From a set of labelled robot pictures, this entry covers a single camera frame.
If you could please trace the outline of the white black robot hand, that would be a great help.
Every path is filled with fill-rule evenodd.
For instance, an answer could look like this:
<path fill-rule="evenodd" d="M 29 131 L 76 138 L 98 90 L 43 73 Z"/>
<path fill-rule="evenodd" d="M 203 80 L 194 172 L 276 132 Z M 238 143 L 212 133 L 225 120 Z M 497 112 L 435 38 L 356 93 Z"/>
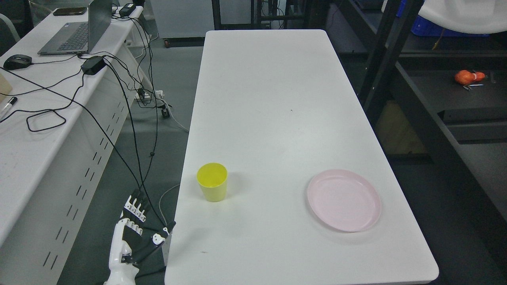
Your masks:
<path fill-rule="evenodd" d="M 136 284 L 141 263 L 170 243 L 175 221 L 151 236 L 143 235 L 148 212 L 147 197 L 135 189 L 127 198 L 114 228 L 109 251 L 109 277 L 105 285 Z"/>

